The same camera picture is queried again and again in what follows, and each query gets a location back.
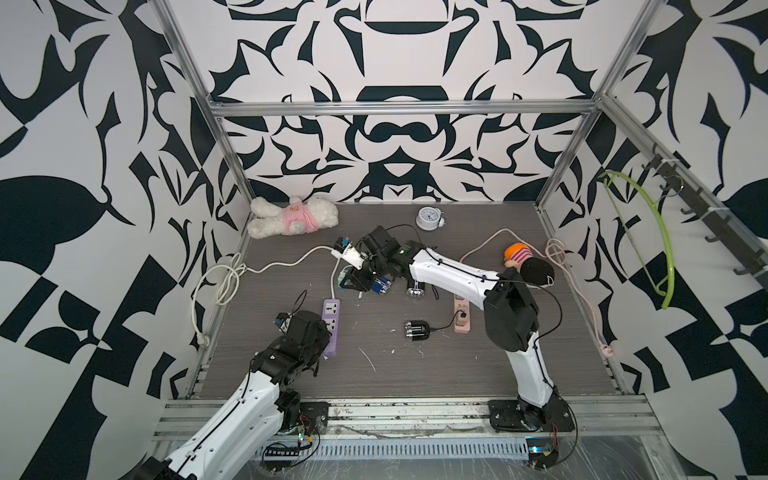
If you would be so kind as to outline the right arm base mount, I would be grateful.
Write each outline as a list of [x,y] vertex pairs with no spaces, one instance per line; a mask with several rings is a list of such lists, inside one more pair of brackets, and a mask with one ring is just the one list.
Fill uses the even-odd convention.
[[554,390],[543,407],[521,399],[487,403],[491,427],[497,432],[559,433],[577,429],[569,404]]

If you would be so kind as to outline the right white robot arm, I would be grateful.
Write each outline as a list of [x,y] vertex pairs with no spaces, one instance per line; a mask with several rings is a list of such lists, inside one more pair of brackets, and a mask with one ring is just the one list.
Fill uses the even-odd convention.
[[418,241],[398,242],[377,226],[355,243],[340,237],[333,255],[350,268],[339,286],[368,292],[382,277],[426,283],[457,295],[484,313],[491,342],[504,350],[515,375],[518,399],[542,408],[553,396],[539,348],[539,307],[519,272],[482,270],[450,259]]

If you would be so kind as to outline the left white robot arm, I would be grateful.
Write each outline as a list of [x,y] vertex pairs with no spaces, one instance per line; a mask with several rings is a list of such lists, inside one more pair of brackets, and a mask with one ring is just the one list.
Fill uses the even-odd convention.
[[240,386],[181,447],[165,459],[147,458],[136,479],[232,479],[267,440],[299,423],[301,395],[293,388],[315,373],[331,342],[317,313],[283,316],[281,335],[255,354]]

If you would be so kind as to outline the blue electric shaver white stripes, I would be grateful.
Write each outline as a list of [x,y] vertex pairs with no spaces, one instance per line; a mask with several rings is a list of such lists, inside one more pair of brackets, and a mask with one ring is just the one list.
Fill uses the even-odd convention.
[[385,276],[381,276],[373,281],[371,290],[378,295],[386,295],[389,292],[391,286],[392,281]]

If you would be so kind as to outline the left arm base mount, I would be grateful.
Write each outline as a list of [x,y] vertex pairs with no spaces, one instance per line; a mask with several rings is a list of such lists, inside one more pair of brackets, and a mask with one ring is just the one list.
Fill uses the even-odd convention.
[[279,433],[302,427],[305,433],[322,433],[328,425],[330,404],[325,401],[305,401],[294,390],[279,394],[275,402],[281,414]]

